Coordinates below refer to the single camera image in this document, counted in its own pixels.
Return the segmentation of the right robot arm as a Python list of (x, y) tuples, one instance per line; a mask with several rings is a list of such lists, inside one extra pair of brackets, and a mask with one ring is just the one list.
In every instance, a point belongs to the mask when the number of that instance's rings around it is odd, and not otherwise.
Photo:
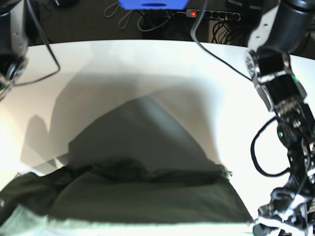
[(24, 0), (0, 2), (0, 98), (4, 99), (23, 74), (28, 59)]

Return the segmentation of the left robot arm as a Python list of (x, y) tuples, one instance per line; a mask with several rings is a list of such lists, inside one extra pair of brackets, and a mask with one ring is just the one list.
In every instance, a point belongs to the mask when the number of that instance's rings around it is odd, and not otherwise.
[(306, 91), (295, 77), (290, 53), (315, 16), (312, 0), (268, 0), (248, 40), (246, 66), (267, 110), (275, 113), (277, 135), (287, 149), (289, 179), (271, 192), (268, 204), (253, 220), (255, 236), (311, 236), (315, 214), (315, 119), (305, 102)]

